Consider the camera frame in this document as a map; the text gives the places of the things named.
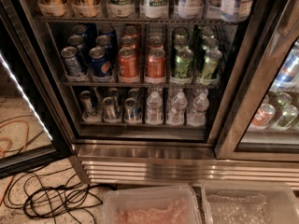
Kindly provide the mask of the front blue pepsi can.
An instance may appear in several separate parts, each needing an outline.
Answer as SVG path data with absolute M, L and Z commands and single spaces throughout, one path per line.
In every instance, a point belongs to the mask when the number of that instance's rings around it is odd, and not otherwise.
M 112 79 L 112 68 L 107 52 L 102 47 L 95 47 L 89 51 L 93 77 L 99 82 L 109 82 Z

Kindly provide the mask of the slim silver can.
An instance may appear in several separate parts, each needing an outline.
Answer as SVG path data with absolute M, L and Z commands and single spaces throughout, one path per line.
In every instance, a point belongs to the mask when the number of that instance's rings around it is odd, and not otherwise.
M 119 123 L 121 121 L 121 107 L 114 97 L 106 97 L 103 100 L 104 121 Z
M 101 119 L 101 115 L 97 110 L 97 106 L 93 101 L 93 95 L 90 91 L 83 91 L 79 95 L 79 99 L 83 104 L 84 112 L 82 118 L 85 122 L 96 123 Z

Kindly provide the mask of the green can behind door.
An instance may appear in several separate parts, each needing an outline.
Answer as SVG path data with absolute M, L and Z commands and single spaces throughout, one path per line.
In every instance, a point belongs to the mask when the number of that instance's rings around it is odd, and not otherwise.
M 292 122 L 298 116 L 298 109 L 294 105 L 284 105 L 278 109 L 271 128 L 279 131 L 286 131 L 291 127 Z

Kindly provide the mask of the water bottle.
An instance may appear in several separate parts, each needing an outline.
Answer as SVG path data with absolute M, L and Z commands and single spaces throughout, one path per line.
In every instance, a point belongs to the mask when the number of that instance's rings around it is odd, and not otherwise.
M 157 91 L 153 91 L 147 99 L 146 123 L 150 125 L 163 123 L 163 99 Z
M 187 124 L 193 127 L 203 127 L 206 124 L 208 108 L 209 101 L 204 92 L 194 97 L 187 113 Z
M 170 101 L 170 105 L 167 109 L 166 123 L 172 126 L 183 125 L 187 104 L 188 102 L 185 93 L 179 91 Z

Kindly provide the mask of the red bull can behind door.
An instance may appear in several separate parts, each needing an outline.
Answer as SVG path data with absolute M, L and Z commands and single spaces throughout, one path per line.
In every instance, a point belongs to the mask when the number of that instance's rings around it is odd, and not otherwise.
M 299 74 L 299 50 L 292 51 L 282 65 L 275 79 L 274 85 L 278 88 L 288 87 Z

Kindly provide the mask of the closed fridge glass door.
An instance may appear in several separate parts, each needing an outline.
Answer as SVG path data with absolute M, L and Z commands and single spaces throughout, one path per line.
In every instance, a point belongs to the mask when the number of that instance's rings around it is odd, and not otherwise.
M 299 36 L 298 0 L 254 0 L 244 24 L 245 36 L 224 93 L 229 112 L 215 155 L 222 160 L 296 162 L 297 131 L 270 125 L 254 129 L 251 121 L 263 99 L 276 91 L 272 84 Z

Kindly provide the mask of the open fridge glass door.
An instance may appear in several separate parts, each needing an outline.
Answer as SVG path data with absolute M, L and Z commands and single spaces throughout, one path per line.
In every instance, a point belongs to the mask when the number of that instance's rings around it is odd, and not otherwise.
M 20 0 L 0 0 L 1 148 L 0 177 L 68 158 L 71 150 L 50 101 L 51 86 L 40 66 L 38 44 Z

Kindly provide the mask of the blue label bottle left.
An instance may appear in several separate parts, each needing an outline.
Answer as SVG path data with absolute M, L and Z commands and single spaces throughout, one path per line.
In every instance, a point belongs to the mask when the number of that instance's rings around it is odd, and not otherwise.
M 199 16 L 203 0 L 175 0 L 175 9 L 182 19 L 194 19 Z

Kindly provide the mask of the clear bin bubble wrap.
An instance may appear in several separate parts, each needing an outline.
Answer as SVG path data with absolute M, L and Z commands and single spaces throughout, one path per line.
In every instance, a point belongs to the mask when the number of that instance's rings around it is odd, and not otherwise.
M 299 224 L 299 205 L 285 183 L 204 181 L 206 224 Z

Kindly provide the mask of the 7up bottle right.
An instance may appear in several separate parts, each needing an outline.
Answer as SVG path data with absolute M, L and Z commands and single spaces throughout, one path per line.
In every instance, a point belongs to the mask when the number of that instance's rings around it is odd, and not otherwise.
M 147 18 L 164 18 L 168 14 L 168 0 L 141 0 L 140 11 Z

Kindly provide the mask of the front green can right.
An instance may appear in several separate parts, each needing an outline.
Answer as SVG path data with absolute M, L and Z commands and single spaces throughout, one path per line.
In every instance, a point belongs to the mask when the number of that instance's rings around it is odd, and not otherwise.
M 196 81 L 202 85 L 216 84 L 219 80 L 221 60 L 222 53 L 218 49 L 207 50 Z

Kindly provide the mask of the front orange can right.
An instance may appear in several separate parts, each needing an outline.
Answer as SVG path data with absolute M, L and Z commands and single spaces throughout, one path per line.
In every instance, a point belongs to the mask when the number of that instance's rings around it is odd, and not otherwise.
M 165 51 L 163 49 L 150 49 L 147 57 L 145 79 L 147 83 L 164 83 L 165 74 Z

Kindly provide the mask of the slim silver can middle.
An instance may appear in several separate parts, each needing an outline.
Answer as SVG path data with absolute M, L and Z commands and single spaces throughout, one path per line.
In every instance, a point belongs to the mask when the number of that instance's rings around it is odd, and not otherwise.
M 106 97 L 103 100 L 104 121 L 119 123 L 121 121 L 121 107 L 114 97 Z

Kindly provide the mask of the front green can left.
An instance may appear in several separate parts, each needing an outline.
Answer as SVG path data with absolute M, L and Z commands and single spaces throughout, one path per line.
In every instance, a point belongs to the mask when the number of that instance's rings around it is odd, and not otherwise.
M 192 60 L 193 53 L 190 49 L 179 49 L 176 52 L 171 83 L 179 85 L 192 83 Z

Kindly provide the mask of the slim silver can left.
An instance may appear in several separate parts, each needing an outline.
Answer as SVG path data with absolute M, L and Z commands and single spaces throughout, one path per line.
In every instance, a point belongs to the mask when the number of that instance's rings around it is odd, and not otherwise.
M 101 115 L 97 110 L 97 106 L 93 101 L 93 95 L 90 91 L 83 91 L 79 95 L 79 99 L 83 104 L 84 112 L 82 118 L 85 122 L 96 123 L 101 119 Z

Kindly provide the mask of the front water bottle left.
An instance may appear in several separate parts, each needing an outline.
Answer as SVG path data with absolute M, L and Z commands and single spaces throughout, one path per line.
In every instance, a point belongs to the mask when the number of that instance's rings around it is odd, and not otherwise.
M 146 123 L 150 125 L 163 123 L 163 99 L 157 91 L 153 91 L 147 99 Z

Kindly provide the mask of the front water bottle right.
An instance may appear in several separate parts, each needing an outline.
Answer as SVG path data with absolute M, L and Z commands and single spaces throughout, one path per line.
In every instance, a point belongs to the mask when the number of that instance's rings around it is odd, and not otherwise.
M 204 92 L 194 97 L 187 113 L 187 124 L 193 127 L 203 127 L 206 124 L 208 108 L 209 101 Z

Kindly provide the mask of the front orange can left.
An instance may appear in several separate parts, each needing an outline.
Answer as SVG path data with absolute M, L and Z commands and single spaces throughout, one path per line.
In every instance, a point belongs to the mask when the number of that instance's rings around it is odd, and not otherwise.
M 138 83 L 140 81 L 138 59 L 134 49 L 123 48 L 118 56 L 118 78 L 121 83 Z

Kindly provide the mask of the front water bottle middle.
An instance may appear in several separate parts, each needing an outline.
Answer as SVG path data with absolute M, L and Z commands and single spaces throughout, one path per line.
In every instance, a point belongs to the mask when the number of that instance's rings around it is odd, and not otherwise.
M 166 123 L 172 126 L 183 125 L 187 104 L 188 102 L 185 93 L 179 91 L 170 101 L 170 105 L 167 109 Z

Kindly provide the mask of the steel fridge base grille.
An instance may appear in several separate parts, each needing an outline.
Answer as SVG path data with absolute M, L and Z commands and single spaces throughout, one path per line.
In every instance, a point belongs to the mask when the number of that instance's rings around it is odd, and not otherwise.
M 204 180 L 235 180 L 299 189 L 296 162 L 216 160 L 201 147 L 77 145 L 69 160 L 84 183 L 197 186 Z

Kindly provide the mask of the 7up bottle left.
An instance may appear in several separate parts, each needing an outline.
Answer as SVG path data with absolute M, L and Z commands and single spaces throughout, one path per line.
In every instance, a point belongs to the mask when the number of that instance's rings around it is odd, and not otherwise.
M 135 15 L 135 0 L 107 0 L 110 18 L 130 18 Z

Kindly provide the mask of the orange can behind door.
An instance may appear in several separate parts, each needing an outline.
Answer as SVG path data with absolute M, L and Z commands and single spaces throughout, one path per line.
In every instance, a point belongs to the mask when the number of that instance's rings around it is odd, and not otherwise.
M 276 109 L 270 104 L 261 104 L 254 115 L 250 128 L 262 130 L 268 127 L 270 120 L 275 116 Z

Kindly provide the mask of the clear bin pink wrap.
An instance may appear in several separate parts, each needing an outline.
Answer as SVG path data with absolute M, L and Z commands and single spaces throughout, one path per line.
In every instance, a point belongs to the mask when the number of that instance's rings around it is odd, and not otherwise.
M 189 186 L 109 191 L 103 224 L 202 224 L 197 197 Z

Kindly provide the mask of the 7up bottle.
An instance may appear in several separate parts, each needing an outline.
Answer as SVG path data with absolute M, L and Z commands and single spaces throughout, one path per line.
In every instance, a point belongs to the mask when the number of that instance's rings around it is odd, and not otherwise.
M 147 18 L 164 18 L 168 14 L 168 0 L 141 0 L 140 11 Z
M 135 15 L 135 0 L 107 0 L 110 18 L 130 18 Z

